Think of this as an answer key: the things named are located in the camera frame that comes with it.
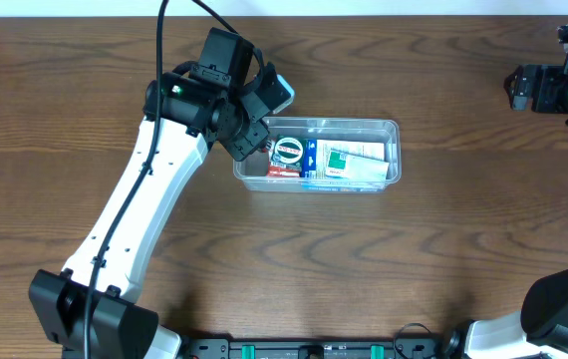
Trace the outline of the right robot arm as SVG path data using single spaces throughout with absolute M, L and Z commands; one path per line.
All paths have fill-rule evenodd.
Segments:
M 560 65 L 522 64 L 505 80 L 514 111 L 562 115 L 568 127 L 568 24 L 558 27 L 564 48 Z M 445 358 L 568 358 L 568 263 L 536 279 L 519 310 L 492 319 L 469 320 L 450 331 Z

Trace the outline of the white green medicine box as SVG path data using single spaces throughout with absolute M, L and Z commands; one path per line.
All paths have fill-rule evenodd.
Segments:
M 345 180 L 381 181 L 387 178 L 390 164 L 384 161 L 330 151 L 325 176 Z

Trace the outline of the blue fever patch box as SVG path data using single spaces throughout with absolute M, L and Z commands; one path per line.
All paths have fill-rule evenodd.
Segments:
M 330 151 L 387 162 L 383 143 L 308 140 L 301 172 L 304 188 L 324 191 L 379 191 L 382 189 L 386 179 L 364 181 L 326 177 L 325 167 Z

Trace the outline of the red medicine box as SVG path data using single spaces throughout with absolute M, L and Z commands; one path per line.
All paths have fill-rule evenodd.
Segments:
M 273 152 L 269 152 L 269 166 L 267 170 L 267 176 L 273 178 L 298 178 L 300 176 L 300 172 L 297 170 L 290 170 L 284 167 L 277 165 L 275 162 L 272 161 Z

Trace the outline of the dark green round-logo box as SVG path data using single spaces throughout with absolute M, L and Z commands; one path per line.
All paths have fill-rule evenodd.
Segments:
M 296 137 L 278 136 L 270 148 L 270 164 L 299 172 L 306 154 L 307 141 Z

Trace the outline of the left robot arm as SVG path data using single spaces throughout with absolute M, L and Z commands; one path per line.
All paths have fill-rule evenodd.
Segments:
M 151 255 L 178 197 L 215 143 L 241 162 L 268 130 L 242 98 L 260 51 L 233 32 L 209 31 L 198 61 L 149 84 L 138 138 L 98 221 L 61 272 L 39 270 L 28 296 L 64 358 L 176 358 L 182 339 L 138 306 Z

